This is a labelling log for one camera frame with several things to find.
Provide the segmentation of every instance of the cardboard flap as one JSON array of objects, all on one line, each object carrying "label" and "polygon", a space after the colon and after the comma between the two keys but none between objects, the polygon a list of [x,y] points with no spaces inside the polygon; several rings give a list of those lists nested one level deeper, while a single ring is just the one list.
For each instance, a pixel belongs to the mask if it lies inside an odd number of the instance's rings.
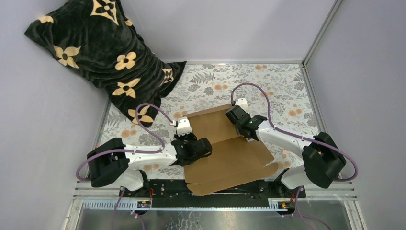
[{"label": "cardboard flap", "polygon": [[273,163],[263,168],[251,170],[249,172],[241,172],[231,177],[213,180],[204,184],[188,184],[186,186],[193,193],[203,196],[212,193],[213,191],[220,191],[223,189],[238,186],[240,184],[253,182],[260,178],[272,176],[273,174],[275,174],[277,170],[278,164]]},{"label": "cardboard flap", "polygon": [[229,104],[220,106],[220,109],[218,107],[187,115],[197,139],[207,138],[211,144],[215,144],[223,140],[238,137],[234,125],[225,115],[230,107],[231,105]]},{"label": "cardboard flap", "polygon": [[184,166],[186,183],[203,184],[236,173],[249,172],[262,168],[274,159],[262,142],[247,142],[242,137],[217,142],[212,147],[211,156]]}]

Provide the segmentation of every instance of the white wall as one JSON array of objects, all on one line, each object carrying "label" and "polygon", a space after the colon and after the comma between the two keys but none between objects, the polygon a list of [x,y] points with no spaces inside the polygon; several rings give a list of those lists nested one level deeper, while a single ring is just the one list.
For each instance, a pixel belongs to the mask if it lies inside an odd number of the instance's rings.
[{"label": "white wall", "polygon": [[165,61],[302,60],[334,0],[122,0]]},{"label": "white wall", "polygon": [[[369,229],[405,229],[406,1],[347,0],[308,66]],[[347,167],[346,175],[352,173]]]},{"label": "white wall", "polygon": [[57,230],[77,166],[94,143],[106,93],[24,36],[64,0],[14,0],[0,8],[0,229]]}]

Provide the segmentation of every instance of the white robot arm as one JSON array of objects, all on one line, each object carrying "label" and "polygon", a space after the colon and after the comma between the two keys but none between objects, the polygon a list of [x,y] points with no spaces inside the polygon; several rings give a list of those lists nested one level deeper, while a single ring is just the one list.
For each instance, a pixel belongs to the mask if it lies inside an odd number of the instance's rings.
[{"label": "white robot arm", "polygon": [[123,150],[102,155],[89,162],[92,187],[116,184],[129,191],[135,191],[147,183],[146,176],[138,170],[139,166],[152,164],[184,166],[211,155],[210,142],[206,138],[197,140],[186,117],[179,118],[172,124],[177,128],[176,135],[164,148],[126,145],[121,138],[113,138],[87,154],[87,158],[90,158],[108,150]]},{"label": "white robot arm", "polygon": [[301,138],[282,133],[276,127],[272,127],[263,116],[255,115],[251,118],[245,98],[237,99],[233,107],[226,112],[226,116],[234,124],[237,132],[245,138],[275,144],[303,159],[304,165],[289,168],[280,175],[281,182],[289,189],[307,184],[328,188],[346,164],[344,156],[338,152],[304,140],[304,138],[316,139],[337,147],[327,133],[321,132],[313,137],[286,128],[283,130]]},{"label": "white robot arm", "polygon": [[[236,100],[232,108],[226,112],[226,116],[234,124],[238,134],[245,138],[275,144],[303,159],[304,165],[289,168],[278,177],[288,189],[311,183],[328,188],[346,164],[341,154],[304,140],[304,137],[316,139],[337,147],[328,134],[321,132],[312,137],[285,128],[283,130],[301,138],[282,133],[272,127],[263,116],[255,115],[251,118],[248,103],[244,98]],[[90,152],[87,158],[107,150],[125,150],[103,155],[89,162],[92,186],[103,187],[114,183],[126,187],[129,191],[135,191],[147,183],[145,174],[138,170],[140,166],[151,164],[184,166],[211,155],[211,144],[206,138],[197,140],[186,117],[172,124],[177,126],[175,140],[164,148],[126,145],[122,143],[121,138],[114,138]]]}]

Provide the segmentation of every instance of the floral tablecloth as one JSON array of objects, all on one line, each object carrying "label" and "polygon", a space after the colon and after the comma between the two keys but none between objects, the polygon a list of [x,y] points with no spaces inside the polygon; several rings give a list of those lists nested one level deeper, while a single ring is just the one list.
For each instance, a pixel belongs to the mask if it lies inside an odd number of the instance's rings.
[{"label": "floral tablecloth", "polygon": [[[161,108],[172,118],[230,103],[230,93],[238,84],[252,82],[263,88],[270,101],[272,120],[280,127],[317,134],[313,114],[299,65],[297,64],[233,64],[233,65],[187,65],[180,81],[168,97],[162,99]],[[242,86],[235,98],[245,97],[252,115],[267,117],[264,95],[255,87]],[[121,137],[131,145],[159,145],[152,135],[134,125],[117,108],[111,106],[101,143]],[[150,128],[169,143],[175,128],[162,114],[158,114]],[[286,167],[296,167],[303,161],[295,154],[278,146],[265,143],[277,162],[276,177]],[[148,165],[140,167],[149,179],[184,179],[180,166]]]}]

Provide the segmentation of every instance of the pillow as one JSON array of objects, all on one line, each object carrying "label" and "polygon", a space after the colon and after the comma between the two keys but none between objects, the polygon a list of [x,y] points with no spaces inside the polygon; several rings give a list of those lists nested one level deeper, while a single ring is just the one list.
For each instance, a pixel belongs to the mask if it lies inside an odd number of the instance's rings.
[{"label": "pillow", "polygon": [[[186,65],[159,60],[124,16],[120,0],[69,0],[31,23],[25,35],[60,64],[104,88],[111,102],[136,124],[136,107],[160,107]],[[145,106],[138,117],[150,127],[157,113]]]}]

